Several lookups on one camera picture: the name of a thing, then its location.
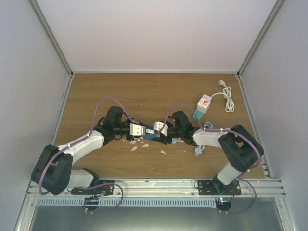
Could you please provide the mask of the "white square plug adapter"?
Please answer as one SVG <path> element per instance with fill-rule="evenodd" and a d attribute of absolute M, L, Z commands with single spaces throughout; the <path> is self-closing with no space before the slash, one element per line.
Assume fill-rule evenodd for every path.
<path fill-rule="evenodd" d="M 146 134 L 155 135 L 155 130 L 150 129 L 150 128 L 146 128 L 145 132 L 146 132 Z"/>

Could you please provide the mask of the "blue cube plug adapter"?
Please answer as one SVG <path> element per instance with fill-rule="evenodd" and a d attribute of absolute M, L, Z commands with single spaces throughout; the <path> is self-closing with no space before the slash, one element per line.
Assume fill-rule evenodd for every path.
<path fill-rule="evenodd" d="M 159 132 L 155 132 L 155 135 L 151 135 L 151 134 L 146 134 L 144 135 L 144 139 L 145 140 L 158 140 L 160 138 L 160 133 Z"/>

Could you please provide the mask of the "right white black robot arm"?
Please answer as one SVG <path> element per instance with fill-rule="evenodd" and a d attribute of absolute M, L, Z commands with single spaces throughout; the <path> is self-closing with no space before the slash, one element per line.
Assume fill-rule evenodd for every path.
<path fill-rule="evenodd" d="M 226 129 L 194 127 L 183 111 L 172 114 L 173 124 L 154 122 L 155 137 L 168 144 L 180 138 L 191 146 L 213 146 L 221 148 L 228 160 L 224 168 L 210 181 L 210 187 L 219 195 L 230 190 L 234 180 L 260 164 L 264 154 L 262 146 L 241 125 Z"/>

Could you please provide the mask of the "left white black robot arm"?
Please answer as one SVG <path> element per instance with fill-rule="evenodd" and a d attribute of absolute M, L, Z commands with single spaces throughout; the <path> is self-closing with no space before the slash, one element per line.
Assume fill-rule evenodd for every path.
<path fill-rule="evenodd" d="M 44 147 L 31 174 L 31 181 L 53 195 L 66 189 L 84 190 L 95 194 L 99 190 L 99 176 L 89 169 L 73 170 L 76 161 L 90 152 L 106 146 L 118 136 L 128 140 L 145 135 L 146 127 L 134 119 L 122 120 L 124 110 L 112 106 L 97 124 L 84 136 L 64 145 L 49 144 Z"/>

